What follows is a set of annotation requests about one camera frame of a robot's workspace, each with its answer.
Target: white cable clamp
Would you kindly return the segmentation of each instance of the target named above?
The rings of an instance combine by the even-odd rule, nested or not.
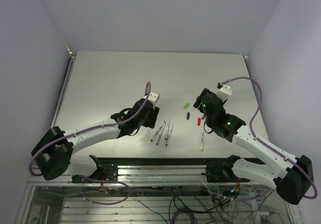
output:
[[[286,155],[283,158],[284,161],[287,161],[288,159],[289,159],[289,157],[287,157]]]

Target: marker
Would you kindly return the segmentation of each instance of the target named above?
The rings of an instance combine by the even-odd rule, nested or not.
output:
[[[202,132],[202,140],[201,140],[201,151],[204,150],[204,131]]]

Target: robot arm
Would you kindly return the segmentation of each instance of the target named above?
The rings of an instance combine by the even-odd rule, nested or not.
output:
[[[52,180],[62,174],[80,174],[101,179],[106,172],[95,156],[74,156],[76,152],[104,140],[118,139],[139,131],[140,127],[154,128],[159,108],[156,104],[159,94],[151,92],[137,101],[132,108],[123,109],[99,123],[76,130],[61,130],[58,126],[50,128],[32,150],[32,156],[49,143],[56,141],[38,153],[35,162],[44,179]]]
[[[298,204],[311,184],[291,162],[300,166],[313,180],[311,160],[304,155],[297,158],[260,136],[254,137],[250,127],[243,120],[225,112],[223,105],[226,98],[221,98],[221,89],[231,90],[231,87],[223,85],[218,88],[220,90],[215,93],[205,88],[193,106],[204,113],[206,125],[212,130],[211,132],[241,146],[265,163],[258,165],[238,156],[231,156],[223,164],[224,175],[228,178],[238,177],[257,181],[275,189],[285,201]],[[281,158],[273,149],[282,153],[285,158]]]

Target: table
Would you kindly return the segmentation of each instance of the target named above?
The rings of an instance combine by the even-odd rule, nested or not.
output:
[[[80,51],[70,67],[55,123],[63,130],[74,130],[97,123],[122,109],[132,107],[144,94],[147,81],[160,94],[156,128],[141,128],[134,136],[108,140],[79,151],[76,155],[113,158],[226,158],[251,153],[215,133],[205,134],[201,152],[202,114],[193,103],[203,88],[216,91],[217,82],[249,76],[243,55],[210,53]],[[233,94],[225,104],[227,113],[249,122],[257,101],[248,80],[232,82]],[[187,112],[191,113],[186,120]],[[163,121],[174,123],[169,146],[150,139]],[[267,138],[259,113],[254,129]]]

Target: white wall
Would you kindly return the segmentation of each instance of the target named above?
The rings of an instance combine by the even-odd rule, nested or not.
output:
[[[318,186],[320,47],[321,0],[282,0],[248,63],[250,75],[262,85],[262,115],[271,141],[298,156],[310,157]],[[320,223],[320,206],[321,197],[300,203],[305,224]]]
[[[71,51],[248,55],[281,0],[44,0]]]
[[[0,222],[13,223],[69,59],[41,0],[0,0],[0,57]]]

